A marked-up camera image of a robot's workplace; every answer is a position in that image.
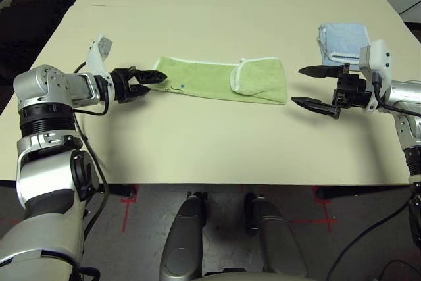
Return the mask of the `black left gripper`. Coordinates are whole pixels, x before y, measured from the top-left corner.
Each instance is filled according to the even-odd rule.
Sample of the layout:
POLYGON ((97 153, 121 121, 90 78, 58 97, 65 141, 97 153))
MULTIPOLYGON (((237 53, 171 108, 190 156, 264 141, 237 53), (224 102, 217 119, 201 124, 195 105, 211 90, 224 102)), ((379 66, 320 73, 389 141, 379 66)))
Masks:
POLYGON ((167 75, 157 70, 136 70, 135 67, 116 68, 111 72, 114 84, 114 100, 129 103, 151 91, 144 85, 130 85, 129 80, 135 78, 139 84, 159 84, 167 79, 167 75))

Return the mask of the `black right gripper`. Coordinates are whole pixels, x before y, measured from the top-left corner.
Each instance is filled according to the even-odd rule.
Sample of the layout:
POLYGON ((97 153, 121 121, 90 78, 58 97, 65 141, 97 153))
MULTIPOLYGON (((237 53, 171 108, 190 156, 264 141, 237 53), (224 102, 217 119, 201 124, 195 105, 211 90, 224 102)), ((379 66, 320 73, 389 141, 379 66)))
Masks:
POLYGON ((349 73, 349 64, 343 66, 307 66, 298 73, 313 78, 337 78, 332 105, 308 97, 292 97, 298 106, 314 113, 338 119, 342 109, 350 107, 365 108, 371 98, 371 92, 366 90, 366 80, 360 79, 358 74, 349 73))

